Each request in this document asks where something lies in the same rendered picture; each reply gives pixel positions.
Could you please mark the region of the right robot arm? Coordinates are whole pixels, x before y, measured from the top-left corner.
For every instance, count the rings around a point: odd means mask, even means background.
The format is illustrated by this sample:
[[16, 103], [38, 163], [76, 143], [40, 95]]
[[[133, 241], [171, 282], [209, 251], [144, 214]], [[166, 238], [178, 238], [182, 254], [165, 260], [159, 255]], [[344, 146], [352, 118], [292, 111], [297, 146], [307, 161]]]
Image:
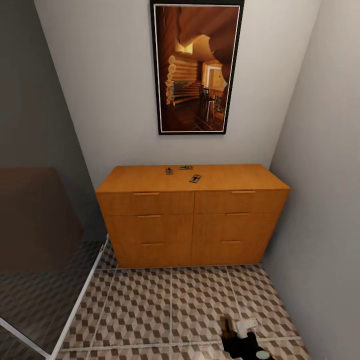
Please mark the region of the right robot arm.
[[247, 329], [257, 326], [258, 320], [256, 318], [237, 321], [235, 328], [238, 332], [234, 332], [233, 337], [221, 336], [224, 351], [229, 352], [233, 359], [275, 360], [270, 353], [258, 346], [256, 335], [252, 331], [247, 333]]

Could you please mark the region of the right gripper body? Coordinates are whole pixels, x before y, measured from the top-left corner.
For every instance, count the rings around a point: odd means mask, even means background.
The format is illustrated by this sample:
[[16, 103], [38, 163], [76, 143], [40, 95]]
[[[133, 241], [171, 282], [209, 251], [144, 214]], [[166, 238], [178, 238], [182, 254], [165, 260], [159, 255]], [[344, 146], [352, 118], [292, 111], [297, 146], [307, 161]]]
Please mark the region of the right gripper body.
[[233, 359], [244, 358], [244, 352], [248, 345], [255, 345], [258, 347], [256, 335], [251, 331], [246, 333], [247, 337], [239, 338], [237, 336], [227, 338], [228, 352]]

